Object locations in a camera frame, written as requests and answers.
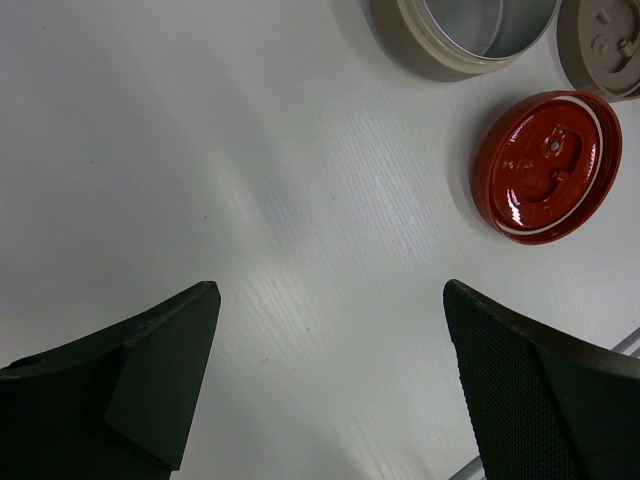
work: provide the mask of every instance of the open container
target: open container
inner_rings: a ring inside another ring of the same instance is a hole
[[[577,90],[615,102],[640,96],[640,0],[564,0],[558,52]]]
[[[558,0],[371,0],[392,54],[423,76],[463,80],[500,70],[549,26]]]
[[[547,92],[512,107],[478,152],[478,210],[513,241],[539,245],[568,235],[604,201],[622,157],[611,106],[588,92]]]

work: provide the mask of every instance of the red container lid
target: red container lid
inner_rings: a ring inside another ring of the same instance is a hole
[[[622,157],[622,131],[591,93],[550,92],[512,107],[491,129],[473,172],[489,224],[528,245],[573,232],[600,206]]]

